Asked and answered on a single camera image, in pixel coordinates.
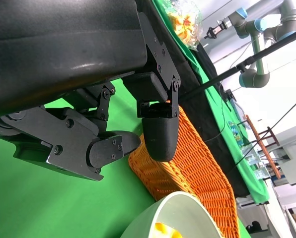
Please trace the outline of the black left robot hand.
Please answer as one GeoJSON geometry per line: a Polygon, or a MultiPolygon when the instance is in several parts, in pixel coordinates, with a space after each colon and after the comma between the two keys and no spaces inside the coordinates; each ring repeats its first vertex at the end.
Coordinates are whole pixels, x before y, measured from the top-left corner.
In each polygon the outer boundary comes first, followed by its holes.
{"type": "Polygon", "coordinates": [[[147,0],[0,0],[0,139],[15,158],[99,181],[142,142],[158,162],[176,151],[181,80],[147,0]],[[144,139],[108,131],[121,79],[144,139]]]}

